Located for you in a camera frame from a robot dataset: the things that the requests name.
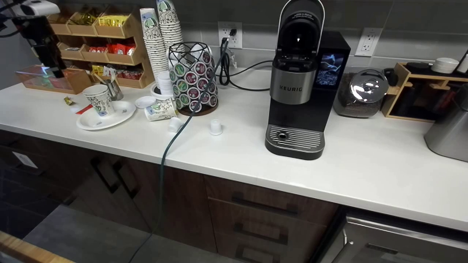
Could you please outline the robot arm with white wrist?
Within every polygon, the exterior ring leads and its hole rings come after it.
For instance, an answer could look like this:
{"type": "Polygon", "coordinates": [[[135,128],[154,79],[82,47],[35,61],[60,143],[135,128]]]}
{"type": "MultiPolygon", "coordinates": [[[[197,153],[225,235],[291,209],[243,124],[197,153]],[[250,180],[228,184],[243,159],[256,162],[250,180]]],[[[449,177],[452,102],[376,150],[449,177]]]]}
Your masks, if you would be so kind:
{"type": "Polygon", "coordinates": [[[0,25],[6,28],[7,22],[15,26],[13,32],[3,33],[3,38],[20,35],[42,66],[60,79],[66,69],[57,47],[57,36],[48,22],[50,16],[58,14],[60,7],[51,0],[1,0],[0,25]]]}

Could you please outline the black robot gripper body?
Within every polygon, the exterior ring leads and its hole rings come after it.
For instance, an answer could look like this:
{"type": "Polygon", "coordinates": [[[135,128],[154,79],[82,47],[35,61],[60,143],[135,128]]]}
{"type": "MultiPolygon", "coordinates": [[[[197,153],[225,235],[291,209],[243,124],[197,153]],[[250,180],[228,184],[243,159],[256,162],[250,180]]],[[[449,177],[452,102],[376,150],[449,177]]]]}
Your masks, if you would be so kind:
{"type": "Polygon", "coordinates": [[[63,77],[66,69],[57,47],[57,36],[45,16],[38,17],[15,17],[13,25],[19,33],[28,41],[39,61],[48,67],[56,77],[63,77]]]}

